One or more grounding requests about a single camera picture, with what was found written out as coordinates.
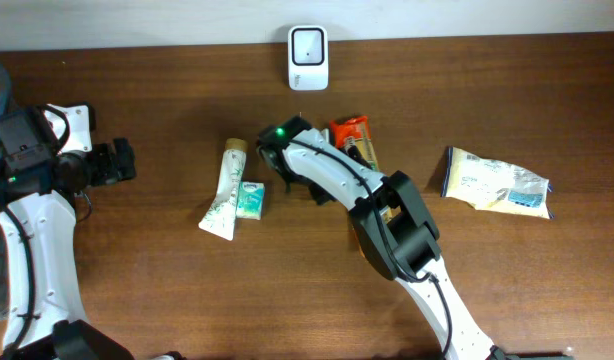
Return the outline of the cream snack bag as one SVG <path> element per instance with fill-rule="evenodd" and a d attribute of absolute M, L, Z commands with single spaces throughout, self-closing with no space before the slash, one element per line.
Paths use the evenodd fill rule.
<path fill-rule="evenodd" d="M 458 147 L 447 149 L 441 196 L 475 210 L 553 219 L 547 195 L 550 181 L 521 166 L 481 158 Z"/>

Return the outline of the small teal tissue pack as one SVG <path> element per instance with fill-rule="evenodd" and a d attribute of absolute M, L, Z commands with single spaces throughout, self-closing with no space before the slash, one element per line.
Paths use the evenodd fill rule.
<path fill-rule="evenodd" d="M 243 181 L 238 190 L 236 217 L 260 220 L 265 194 L 263 183 Z"/>

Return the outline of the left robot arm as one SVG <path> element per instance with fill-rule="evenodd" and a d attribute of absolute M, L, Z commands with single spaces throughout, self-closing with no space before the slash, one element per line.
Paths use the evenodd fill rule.
<path fill-rule="evenodd" d="M 4 359 L 129 359 L 94 328 L 79 290 L 75 199 L 135 178 L 127 139 L 95 144 L 93 108 L 44 104 L 0 114 L 0 229 L 6 245 Z"/>

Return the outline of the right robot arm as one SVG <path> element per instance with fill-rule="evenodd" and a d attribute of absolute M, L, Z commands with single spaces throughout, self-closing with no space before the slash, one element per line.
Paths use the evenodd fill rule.
<path fill-rule="evenodd" d="M 359 163 L 299 116 L 262 130 L 257 152 L 286 184 L 305 184 L 316 202 L 346 208 L 365 259 L 407 291 L 434 331 L 441 358 L 510 358 L 480 329 L 453 286 L 440 231 L 405 173 L 387 176 Z"/>

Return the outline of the white tube gold cap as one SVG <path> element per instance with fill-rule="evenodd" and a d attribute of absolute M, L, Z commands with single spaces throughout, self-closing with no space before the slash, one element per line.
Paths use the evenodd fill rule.
<path fill-rule="evenodd" d="M 201 230 L 232 241 L 240 182 L 246 165 L 248 143 L 229 138 L 223 152 L 215 198 L 198 223 Z"/>

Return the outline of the white barcode scanner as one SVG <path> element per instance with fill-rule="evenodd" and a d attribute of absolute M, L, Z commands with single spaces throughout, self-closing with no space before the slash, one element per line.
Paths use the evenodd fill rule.
<path fill-rule="evenodd" d="M 320 91 L 329 85 L 329 41 L 318 25 L 296 25 L 287 34 L 288 84 L 294 91 Z"/>

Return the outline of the spaghetti pack orange ends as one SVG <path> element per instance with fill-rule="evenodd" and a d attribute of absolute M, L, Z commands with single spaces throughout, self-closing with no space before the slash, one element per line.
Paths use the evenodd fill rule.
<path fill-rule="evenodd" d="M 380 171 L 366 115 L 332 120 L 329 123 L 329 140 L 354 161 L 373 171 Z"/>

